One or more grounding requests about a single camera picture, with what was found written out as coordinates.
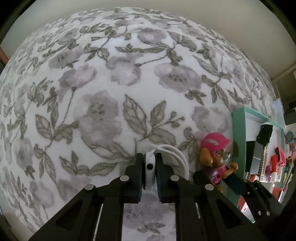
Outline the gold black patterned bar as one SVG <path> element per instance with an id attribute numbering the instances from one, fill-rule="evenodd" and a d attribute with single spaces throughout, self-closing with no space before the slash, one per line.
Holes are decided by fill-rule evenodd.
<path id="1" fill-rule="evenodd" d="M 266 166 L 267 166 L 267 164 L 266 164 L 267 163 L 267 155 L 268 155 L 268 145 L 265 145 L 263 147 L 263 150 L 261 153 L 261 160 L 260 160 L 260 165 L 259 165 L 259 170 L 258 170 L 259 182 L 262 182 L 264 180 Z"/>

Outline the pink kids watch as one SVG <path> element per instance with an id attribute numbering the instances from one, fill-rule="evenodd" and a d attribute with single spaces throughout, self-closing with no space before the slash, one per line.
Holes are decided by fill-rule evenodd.
<path id="1" fill-rule="evenodd" d="M 286 166 L 286 157 L 284 150 L 280 146 L 277 146 L 275 149 L 275 154 L 277 155 L 277 165 L 284 168 Z"/>

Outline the red white glue stick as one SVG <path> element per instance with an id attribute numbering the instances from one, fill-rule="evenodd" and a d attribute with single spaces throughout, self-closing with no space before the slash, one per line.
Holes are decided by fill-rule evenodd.
<path id="1" fill-rule="evenodd" d="M 275 154 L 271 157 L 271 178 L 270 181 L 271 183 L 275 183 L 277 180 L 277 176 L 278 176 L 278 155 Z"/>

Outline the black power adapter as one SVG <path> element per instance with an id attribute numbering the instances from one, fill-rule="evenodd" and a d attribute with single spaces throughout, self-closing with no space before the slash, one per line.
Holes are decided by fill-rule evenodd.
<path id="1" fill-rule="evenodd" d="M 254 151 L 255 141 L 246 142 L 246 160 L 245 160 L 245 178 L 247 179 L 250 175 L 250 167 L 252 162 L 252 154 Z"/>

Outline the brown pup toy figure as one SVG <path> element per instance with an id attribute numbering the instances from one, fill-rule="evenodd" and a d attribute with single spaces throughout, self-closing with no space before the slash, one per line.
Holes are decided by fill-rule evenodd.
<path id="1" fill-rule="evenodd" d="M 236 162 L 231 163 L 230 167 L 226 166 L 230 158 L 230 152 L 227 152 L 229 143 L 230 140 L 224 135 L 209 133 L 200 144 L 199 160 L 202 171 L 220 192 L 223 192 L 221 181 L 238 170 Z"/>

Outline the black toy car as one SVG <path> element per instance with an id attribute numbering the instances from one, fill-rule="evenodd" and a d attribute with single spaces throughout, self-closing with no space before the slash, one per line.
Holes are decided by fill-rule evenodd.
<path id="1" fill-rule="evenodd" d="M 269 144 L 272 133 L 273 125 L 263 124 L 261 125 L 260 131 L 256 137 L 256 141 L 265 147 Z"/>

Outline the magenta lip balm tube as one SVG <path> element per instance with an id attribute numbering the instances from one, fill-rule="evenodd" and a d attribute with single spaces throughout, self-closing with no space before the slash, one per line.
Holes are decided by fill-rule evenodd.
<path id="1" fill-rule="evenodd" d="M 266 182 L 270 183 L 271 182 L 271 167 L 270 166 L 266 166 L 265 177 L 266 177 Z"/>

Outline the white hair claw clip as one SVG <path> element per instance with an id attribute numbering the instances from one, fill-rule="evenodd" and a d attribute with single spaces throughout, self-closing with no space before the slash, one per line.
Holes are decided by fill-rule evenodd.
<path id="1" fill-rule="evenodd" d="M 252 162 L 251 162 L 251 167 L 250 167 L 250 172 L 252 174 L 258 174 L 259 173 L 259 168 L 260 168 L 260 163 L 261 163 L 261 158 L 262 158 L 262 152 L 263 152 L 263 145 L 261 145 L 258 142 L 254 143 L 254 151 L 252 154 Z"/>

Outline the teal rimmed white tray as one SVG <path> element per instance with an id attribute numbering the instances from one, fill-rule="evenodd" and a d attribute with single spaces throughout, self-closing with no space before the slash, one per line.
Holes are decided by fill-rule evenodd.
<path id="1" fill-rule="evenodd" d="M 266 188 L 267 166 L 275 149 L 283 147 L 283 128 L 259 112 L 243 107 L 232 114 L 234 162 L 238 171 L 225 180 L 228 198 L 235 205 L 244 198 L 255 224 L 267 224 L 280 216 L 283 207 Z"/>

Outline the colourful toy pile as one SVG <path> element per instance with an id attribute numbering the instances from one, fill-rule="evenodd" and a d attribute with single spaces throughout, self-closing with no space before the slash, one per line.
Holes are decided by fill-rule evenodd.
<path id="1" fill-rule="evenodd" d="M 288 172 L 292 163 L 295 161 L 295 134 L 292 131 L 288 131 L 285 134 L 285 158 L 286 166 L 284 169 L 283 182 L 285 183 Z"/>

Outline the white router box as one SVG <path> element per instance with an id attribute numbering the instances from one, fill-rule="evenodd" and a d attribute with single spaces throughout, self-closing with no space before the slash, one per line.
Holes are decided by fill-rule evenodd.
<path id="1" fill-rule="evenodd" d="M 274 106 L 274 110 L 276 113 L 276 119 L 277 119 L 277 123 L 283 128 L 285 129 L 285 119 L 284 119 L 284 109 L 283 109 L 283 105 L 281 102 L 281 99 L 278 98 L 273 102 L 273 106 Z"/>

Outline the grey floral blanket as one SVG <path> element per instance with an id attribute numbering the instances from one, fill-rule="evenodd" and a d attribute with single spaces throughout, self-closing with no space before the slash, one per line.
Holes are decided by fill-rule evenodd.
<path id="1" fill-rule="evenodd" d="M 94 9 L 33 32 L 1 73 L 1 213 L 28 240 L 86 184 L 168 144 L 199 166 L 201 139 L 232 138 L 234 110 L 275 118 L 269 75 L 182 16 Z"/>

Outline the black wall adapter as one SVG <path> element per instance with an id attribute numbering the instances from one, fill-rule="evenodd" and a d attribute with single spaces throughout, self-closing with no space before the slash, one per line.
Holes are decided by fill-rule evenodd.
<path id="1" fill-rule="evenodd" d="M 287 110 L 284 114 L 285 125 L 291 125 L 296 123 L 296 111 L 295 108 L 291 110 Z"/>

